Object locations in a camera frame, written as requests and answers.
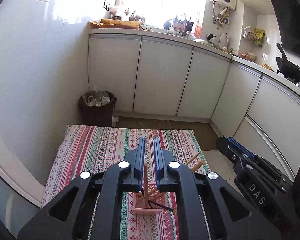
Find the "wooden chopstick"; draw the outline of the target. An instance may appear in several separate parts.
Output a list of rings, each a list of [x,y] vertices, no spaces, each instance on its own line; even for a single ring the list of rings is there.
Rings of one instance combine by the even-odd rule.
[[[145,208],[148,208],[148,167],[147,163],[144,164],[144,169],[143,169],[143,174],[144,174],[144,200],[145,200]]]
[[[194,155],[189,161],[187,161],[185,163],[185,165],[189,165],[190,163],[192,163],[194,161],[194,159],[196,159],[198,157],[198,155],[200,155],[200,152],[198,152],[196,155]]]
[[[205,161],[201,160],[199,163],[197,163],[192,169],[192,172],[196,172],[199,168],[201,168],[205,164]]]

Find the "red bottle on counter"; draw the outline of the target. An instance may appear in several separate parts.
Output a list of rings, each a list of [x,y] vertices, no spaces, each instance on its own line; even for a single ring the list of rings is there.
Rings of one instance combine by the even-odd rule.
[[[195,35],[196,38],[200,38],[200,36],[201,36],[202,23],[203,23],[203,19],[202,18],[198,18],[196,26],[195,26],[195,29],[194,29],[194,35]]]

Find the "yellow cloth on counter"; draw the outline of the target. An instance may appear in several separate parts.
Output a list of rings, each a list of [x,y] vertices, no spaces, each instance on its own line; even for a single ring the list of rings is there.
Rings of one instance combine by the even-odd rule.
[[[119,21],[102,18],[100,22],[90,22],[90,29],[115,28],[115,29],[136,29],[140,27],[137,21]]]

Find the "yellow green snack bag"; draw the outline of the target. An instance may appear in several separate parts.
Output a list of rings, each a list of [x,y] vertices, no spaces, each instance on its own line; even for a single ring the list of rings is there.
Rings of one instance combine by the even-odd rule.
[[[262,47],[263,46],[263,39],[265,36],[265,31],[261,28],[256,28],[253,33],[253,44]]]

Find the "dark brown trash bin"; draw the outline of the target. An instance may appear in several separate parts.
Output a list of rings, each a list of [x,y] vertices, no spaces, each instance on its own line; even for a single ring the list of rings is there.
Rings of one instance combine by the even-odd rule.
[[[104,90],[87,92],[79,98],[83,124],[87,126],[111,127],[117,97]]]

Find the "black frying pan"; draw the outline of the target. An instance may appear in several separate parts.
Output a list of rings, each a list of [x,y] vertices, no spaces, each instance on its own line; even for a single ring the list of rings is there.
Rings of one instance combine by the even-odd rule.
[[[284,78],[295,85],[300,84],[300,67],[287,60],[287,56],[279,43],[276,43],[276,46],[282,54],[282,57],[276,57],[276,63],[279,68],[276,73],[283,74]]]

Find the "white kettle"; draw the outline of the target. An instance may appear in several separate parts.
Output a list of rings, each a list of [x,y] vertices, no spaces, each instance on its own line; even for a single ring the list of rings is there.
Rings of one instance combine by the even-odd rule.
[[[227,33],[221,33],[219,37],[219,46],[221,49],[228,48],[229,36]]]

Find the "white kitchen cabinet run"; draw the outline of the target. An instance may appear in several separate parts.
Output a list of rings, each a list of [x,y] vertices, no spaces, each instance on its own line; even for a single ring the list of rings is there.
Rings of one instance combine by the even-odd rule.
[[[264,67],[173,35],[91,29],[88,81],[115,94],[120,115],[208,122],[297,175],[300,88]]]

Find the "patterned striped tablecloth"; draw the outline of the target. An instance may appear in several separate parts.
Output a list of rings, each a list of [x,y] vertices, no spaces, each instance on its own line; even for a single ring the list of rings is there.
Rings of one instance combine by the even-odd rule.
[[[145,139],[148,200],[177,213],[154,204],[145,208],[144,174],[140,190],[136,179],[139,137]],[[155,178],[155,137],[160,140],[164,163],[160,190]],[[205,164],[192,172],[201,160]],[[199,234],[206,236],[195,177],[208,173],[191,131],[69,125],[47,179],[42,210],[49,222],[70,226],[68,239],[187,238],[192,229],[190,211],[199,217]]]

